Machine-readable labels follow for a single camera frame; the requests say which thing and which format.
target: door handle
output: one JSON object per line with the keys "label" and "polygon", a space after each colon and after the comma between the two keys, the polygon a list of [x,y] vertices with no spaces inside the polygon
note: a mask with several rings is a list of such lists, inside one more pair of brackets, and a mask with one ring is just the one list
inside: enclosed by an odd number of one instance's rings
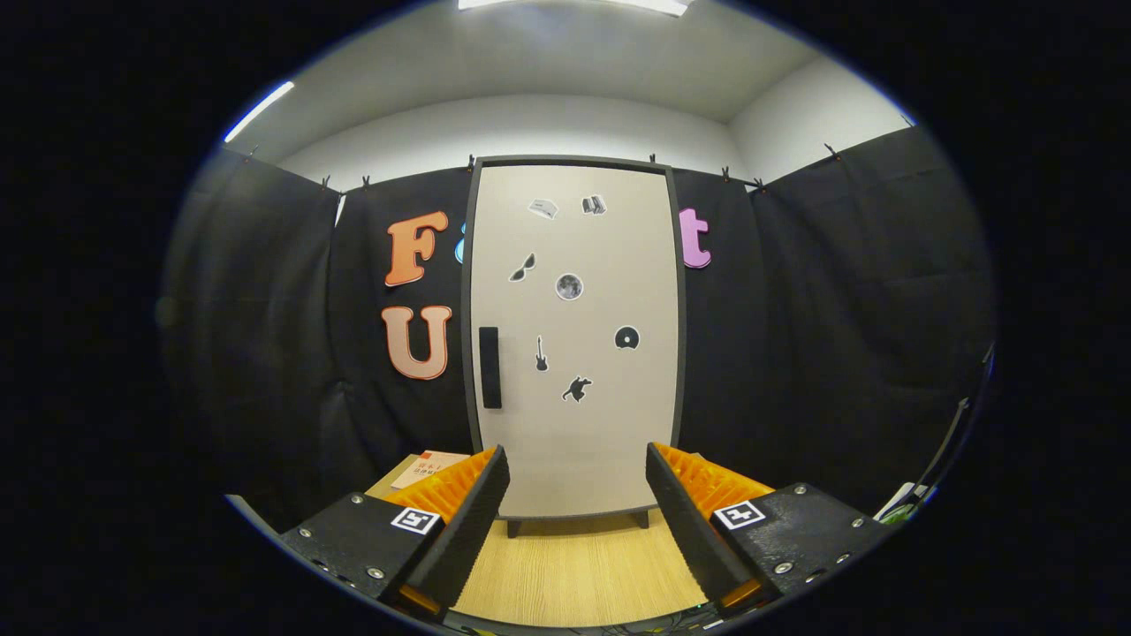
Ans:
{"label": "door handle", "polygon": [[499,327],[480,327],[480,383],[483,385],[483,407],[502,409]]}

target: white wall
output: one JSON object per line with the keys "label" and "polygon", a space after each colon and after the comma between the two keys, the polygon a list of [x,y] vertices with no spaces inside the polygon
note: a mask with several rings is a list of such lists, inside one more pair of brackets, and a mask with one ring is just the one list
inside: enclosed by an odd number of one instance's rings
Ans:
{"label": "white wall", "polygon": [[278,166],[349,190],[467,164],[467,155],[592,155],[732,174],[745,172],[726,126],[658,106],[598,97],[508,95],[446,102],[356,126]]}
{"label": "white wall", "polygon": [[769,183],[830,156],[824,144],[843,151],[906,128],[901,114],[855,74],[818,58],[766,89],[731,121],[748,170],[731,174]]}

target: cable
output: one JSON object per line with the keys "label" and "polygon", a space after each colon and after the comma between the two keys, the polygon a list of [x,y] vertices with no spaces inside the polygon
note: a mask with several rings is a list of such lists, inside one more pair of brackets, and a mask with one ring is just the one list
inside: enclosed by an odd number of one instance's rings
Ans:
{"label": "cable", "polygon": [[[947,473],[950,472],[950,469],[955,465],[955,462],[958,459],[959,455],[961,455],[962,448],[966,447],[966,441],[970,437],[970,431],[974,430],[974,422],[977,419],[977,415],[982,412],[982,405],[985,403],[985,401],[982,399],[982,397],[985,395],[986,386],[988,386],[988,384],[990,384],[990,377],[993,373],[994,343],[990,344],[990,350],[986,352],[986,355],[985,355],[985,358],[982,359],[982,361],[983,361],[983,364],[985,364],[985,370],[982,373],[982,381],[978,384],[978,389],[977,389],[977,394],[976,394],[976,398],[975,398],[974,409],[970,410],[972,411],[970,412],[970,416],[967,418],[967,426],[962,430],[962,435],[959,438],[958,444],[955,446],[955,448],[951,452],[950,456],[947,458],[947,462],[943,464],[942,470],[932,480],[932,482],[934,484],[942,483],[942,480],[946,479]],[[955,428],[961,421],[962,413],[967,411],[967,407],[962,406],[964,403],[966,403],[968,405],[969,404],[969,397],[964,397],[961,399],[961,402],[959,402],[959,411],[958,411],[958,413],[955,414],[955,421],[950,426],[950,431],[947,432],[947,438],[943,440],[942,447],[939,448],[939,453],[935,454],[934,459],[931,461],[931,464],[926,467],[925,471],[923,471],[923,475],[920,476],[918,481],[915,482],[915,485],[912,488],[910,495],[915,498],[915,502],[912,505],[912,509],[907,512],[908,518],[912,515],[914,515],[920,509],[920,507],[923,506],[923,504],[926,501],[927,497],[931,493],[931,487],[927,488],[927,491],[924,492],[923,497],[918,497],[917,495],[915,495],[915,491],[918,490],[920,485],[923,483],[923,481],[926,479],[926,476],[934,469],[935,462],[939,461],[939,457],[947,449],[947,442],[950,441],[951,433],[955,432]]]}

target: wooden floor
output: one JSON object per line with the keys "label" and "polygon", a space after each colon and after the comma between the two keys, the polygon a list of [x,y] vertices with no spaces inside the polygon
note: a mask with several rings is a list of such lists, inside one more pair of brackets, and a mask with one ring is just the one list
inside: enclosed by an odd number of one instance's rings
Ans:
{"label": "wooden floor", "polygon": [[[388,492],[414,458],[366,493]],[[589,627],[707,602],[658,508],[648,522],[646,530],[629,515],[524,522],[508,539],[507,522],[495,521],[452,609],[519,625]]]}

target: door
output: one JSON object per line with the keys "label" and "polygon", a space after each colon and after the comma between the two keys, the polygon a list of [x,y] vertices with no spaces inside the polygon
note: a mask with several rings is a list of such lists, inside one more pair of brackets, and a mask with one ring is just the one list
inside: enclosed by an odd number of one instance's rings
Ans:
{"label": "door", "polygon": [[656,504],[649,441],[675,442],[683,280],[671,170],[481,158],[464,255],[477,449],[501,444],[504,518]]}

